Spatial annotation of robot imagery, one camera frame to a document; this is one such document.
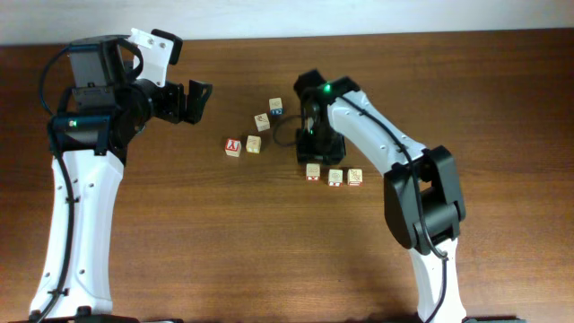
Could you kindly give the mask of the plain wooden picture block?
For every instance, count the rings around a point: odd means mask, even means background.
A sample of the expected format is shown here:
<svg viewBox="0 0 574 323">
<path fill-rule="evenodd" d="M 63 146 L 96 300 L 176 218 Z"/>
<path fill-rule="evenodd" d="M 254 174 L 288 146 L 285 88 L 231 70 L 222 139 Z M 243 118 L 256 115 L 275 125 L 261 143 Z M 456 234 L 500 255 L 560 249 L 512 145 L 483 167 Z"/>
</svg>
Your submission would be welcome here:
<svg viewBox="0 0 574 323">
<path fill-rule="evenodd" d="M 258 132 L 266 131 L 270 128 L 270 120 L 266 113 L 254 116 L 255 124 Z"/>
</svg>

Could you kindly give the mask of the red X wooden block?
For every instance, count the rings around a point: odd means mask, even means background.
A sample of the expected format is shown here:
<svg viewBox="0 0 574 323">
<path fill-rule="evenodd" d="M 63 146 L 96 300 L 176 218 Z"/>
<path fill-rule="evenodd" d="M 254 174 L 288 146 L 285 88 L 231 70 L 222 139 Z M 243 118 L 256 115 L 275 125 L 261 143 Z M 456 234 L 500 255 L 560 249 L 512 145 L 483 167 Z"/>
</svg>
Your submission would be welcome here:
<svg viewBox="0 0 574 323">
<path fill-rule="evenodd" d="M 308 163 L 306 165 L 306 180 L 319 181 L 320 175 L 321 175 L 321 169 L 318 163 Z"/>
</svg>

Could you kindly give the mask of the yellow bottom wooden block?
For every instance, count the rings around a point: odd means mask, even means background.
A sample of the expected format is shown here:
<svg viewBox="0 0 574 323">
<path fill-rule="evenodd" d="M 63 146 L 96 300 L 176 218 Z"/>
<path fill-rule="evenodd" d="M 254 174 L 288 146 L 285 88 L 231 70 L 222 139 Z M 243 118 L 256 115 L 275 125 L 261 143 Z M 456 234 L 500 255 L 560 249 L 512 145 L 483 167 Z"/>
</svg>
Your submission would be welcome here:
<svg viewBox="0 0 574 323">
<path fill-rule="evenodd" d="M 249 135 L 246 142 L 246 150 L 248 153 L 260 153 L 262 139 L 260 136 Z"/>
</svg>

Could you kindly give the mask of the red bottom wooden block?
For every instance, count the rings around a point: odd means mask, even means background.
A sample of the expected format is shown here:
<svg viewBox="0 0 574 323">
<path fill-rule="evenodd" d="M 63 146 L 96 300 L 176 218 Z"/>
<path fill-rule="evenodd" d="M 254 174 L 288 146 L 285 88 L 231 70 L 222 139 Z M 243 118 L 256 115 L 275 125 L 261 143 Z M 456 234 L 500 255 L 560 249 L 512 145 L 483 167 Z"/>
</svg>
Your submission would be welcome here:
<svg viewBox="0 0 574 323">
<path fill-rule="evenodd" d="M 344 172 L 342 170 L 330 169 L 328 172 L 328 185 L 330 187 L 341 187 L 344 181 Z"/>
</svg>

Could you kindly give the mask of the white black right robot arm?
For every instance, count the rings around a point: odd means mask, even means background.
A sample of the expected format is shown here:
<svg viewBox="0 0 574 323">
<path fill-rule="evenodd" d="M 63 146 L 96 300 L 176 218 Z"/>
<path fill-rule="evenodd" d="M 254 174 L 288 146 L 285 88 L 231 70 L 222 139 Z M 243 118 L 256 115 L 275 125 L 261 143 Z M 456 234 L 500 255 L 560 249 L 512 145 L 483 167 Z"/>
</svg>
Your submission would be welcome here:
<svg viewBox="0 0 574 323">
<path fill-rule="evenodd" d="M 351 142 L 383 178 L 388 229 L 412 260 L 422 322 L 462 322 L 456 253 L 465 203 L 453 155 L 418 143 L 382 116 L 350 77 L 317 70 L 293 85 L 300 100 L 297 159 L 336 165 Z"/>
</svg>

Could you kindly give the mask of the blue letter wooden block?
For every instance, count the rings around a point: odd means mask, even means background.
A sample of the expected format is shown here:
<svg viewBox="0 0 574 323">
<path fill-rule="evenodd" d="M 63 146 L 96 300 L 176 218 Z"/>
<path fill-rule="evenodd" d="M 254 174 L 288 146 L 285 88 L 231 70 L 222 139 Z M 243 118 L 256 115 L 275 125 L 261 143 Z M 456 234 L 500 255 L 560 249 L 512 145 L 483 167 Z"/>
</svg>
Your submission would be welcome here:
<svg viewBox="0 0 574 323">
<path fill-rule="evenodd" d="M 281 116 L 283 114 L 283 102 L 281 98 L 271 98 L 268 103 L 272 116 Z"/>
</svg>

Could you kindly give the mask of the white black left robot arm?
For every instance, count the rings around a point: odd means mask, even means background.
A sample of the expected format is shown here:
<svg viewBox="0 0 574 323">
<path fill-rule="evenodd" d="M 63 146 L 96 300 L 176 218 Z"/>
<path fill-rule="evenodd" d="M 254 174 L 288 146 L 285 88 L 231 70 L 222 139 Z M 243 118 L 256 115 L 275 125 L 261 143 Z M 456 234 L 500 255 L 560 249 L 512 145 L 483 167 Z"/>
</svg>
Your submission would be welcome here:
<svg viewBox="0 0 574 323">
<path fill-rule="evenodd" d="M 74 84 L 47 124 L 54 204 L 32 322 L 113 322 L 109 249 L 129 143 L 152 118 L 198 123 L 209 83 L 167 81 L 183 42 L 161 30 L 78 39 L 64 47 Z"/>
</svg>

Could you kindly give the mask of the red Y wooden block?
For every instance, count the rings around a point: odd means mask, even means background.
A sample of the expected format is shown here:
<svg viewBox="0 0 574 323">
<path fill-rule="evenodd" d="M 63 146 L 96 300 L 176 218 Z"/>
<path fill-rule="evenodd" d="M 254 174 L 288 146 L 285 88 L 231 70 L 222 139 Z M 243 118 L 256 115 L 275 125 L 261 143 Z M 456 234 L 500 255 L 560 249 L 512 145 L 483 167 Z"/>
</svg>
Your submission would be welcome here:
<svg viewBox="0 0 574 323">
<path fill-rule="evenodd" d="M 237 139 L 228 138 L 225 144 L 224 151 L 229 156 L 240 157 L 241 141 Z"/>
</svg>

